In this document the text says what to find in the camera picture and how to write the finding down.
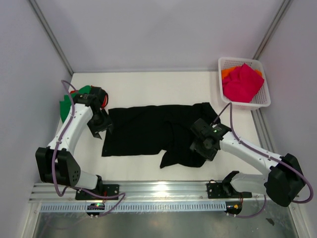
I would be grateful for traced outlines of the black t shirt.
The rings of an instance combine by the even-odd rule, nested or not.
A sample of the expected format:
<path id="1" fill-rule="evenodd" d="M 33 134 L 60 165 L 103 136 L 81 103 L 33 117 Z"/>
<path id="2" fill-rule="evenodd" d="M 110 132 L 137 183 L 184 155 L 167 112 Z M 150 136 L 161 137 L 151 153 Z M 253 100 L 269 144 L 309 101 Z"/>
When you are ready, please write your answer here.
<path id="1" fill-rule="evenodd" d="M 209 102 L 187 105 L 114 108 L 108 111 L 113 131 L 106 134 L 102 156 L 156 155 L 165 151 L 160 168 L 180 164 L 199 168 L 205 158 L 190 150 L 191 126 L 203 119 L 220 122 Z"/>

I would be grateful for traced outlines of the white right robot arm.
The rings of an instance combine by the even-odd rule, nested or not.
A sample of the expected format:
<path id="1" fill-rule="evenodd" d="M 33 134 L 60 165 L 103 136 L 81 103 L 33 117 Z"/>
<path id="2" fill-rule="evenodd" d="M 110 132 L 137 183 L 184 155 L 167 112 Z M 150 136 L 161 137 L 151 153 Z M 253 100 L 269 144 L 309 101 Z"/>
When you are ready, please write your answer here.
<path id="1" fill-rule="evenodd" d="M 291 154 L 280 156 L 255 146 L 221 123 L 210 125 L 198 119 L 191 126 L 191 131 L 195 139 L 190 149 L 206 160 L 212 161 L 222 150 L 260 172 L 258 175 L 239 171 L 228 174 L 222 181 L 223 194 L 228 197 L 243 192 L 263 194 L 276 204 L 287 207 L 306 184 L 298 160 Z"/>

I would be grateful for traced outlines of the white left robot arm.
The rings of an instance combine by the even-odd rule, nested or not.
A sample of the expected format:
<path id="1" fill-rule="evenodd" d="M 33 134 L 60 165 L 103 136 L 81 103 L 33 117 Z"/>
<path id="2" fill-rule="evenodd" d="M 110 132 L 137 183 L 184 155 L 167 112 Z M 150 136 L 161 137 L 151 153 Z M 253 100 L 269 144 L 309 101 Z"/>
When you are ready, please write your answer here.
<path id="1" fill-rule="evenodd" d="M 76 144 L 84 128 L 89 128 L 94 138 L 100 132 L 113 132 L 113 122 L 105 111 L 108 94 L 101 87 L 90 88 L 88 93 L 77 93 L 60 131 L 47 147 L 39 147 L 35 158 L 40 179 L 45 183 L 83 190 L 92 199 L 105 194 L 101 176 L 81 170 L 73 157 Z"/>

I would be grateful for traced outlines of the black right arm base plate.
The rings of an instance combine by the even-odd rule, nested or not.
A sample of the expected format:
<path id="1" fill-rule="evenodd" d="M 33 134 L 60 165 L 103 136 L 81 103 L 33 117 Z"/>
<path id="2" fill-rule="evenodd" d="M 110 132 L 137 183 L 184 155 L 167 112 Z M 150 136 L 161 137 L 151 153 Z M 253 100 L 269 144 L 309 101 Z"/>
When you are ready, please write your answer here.
<path id="1" fill-rule="evenodd" d="M 230 183 L 225 181 L 210 180 L 206 187 L 209 199 L 252 198 L 250 192 L 238 192 Z"/>

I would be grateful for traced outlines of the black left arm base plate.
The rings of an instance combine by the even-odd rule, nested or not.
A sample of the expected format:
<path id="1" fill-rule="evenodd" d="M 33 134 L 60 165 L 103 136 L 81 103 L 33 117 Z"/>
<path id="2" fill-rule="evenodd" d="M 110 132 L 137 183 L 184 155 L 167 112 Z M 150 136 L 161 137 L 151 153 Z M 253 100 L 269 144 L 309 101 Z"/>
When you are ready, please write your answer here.
<path id="1" fill-rule="evenodd" d="M 91 195 L 83 190 L 77 191 L 75 195 L 75 200 L 102 200 L 100 196 L 102 197 L 110 197 L 107 198 L 107 200 L 118 200 L 119 195 L 119 185 L 118 184 L 103 184 L 101 187 L 89 190 L 89 192 L 93 193 L 94 195 Z"/>

